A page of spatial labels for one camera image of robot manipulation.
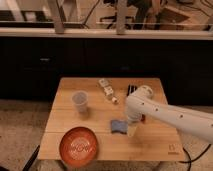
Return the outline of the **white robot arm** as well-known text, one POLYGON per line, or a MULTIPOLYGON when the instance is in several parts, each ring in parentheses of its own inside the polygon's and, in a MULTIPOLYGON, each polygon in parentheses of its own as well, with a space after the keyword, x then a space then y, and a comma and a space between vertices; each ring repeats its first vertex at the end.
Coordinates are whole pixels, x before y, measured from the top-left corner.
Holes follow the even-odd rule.
POLYGON ((153 96, 153 90, 142 85, 126 97, 125 114, 129 124, 139 122, 141 115, 149 115, 213 144, 213 114, 159 103, 153 96))

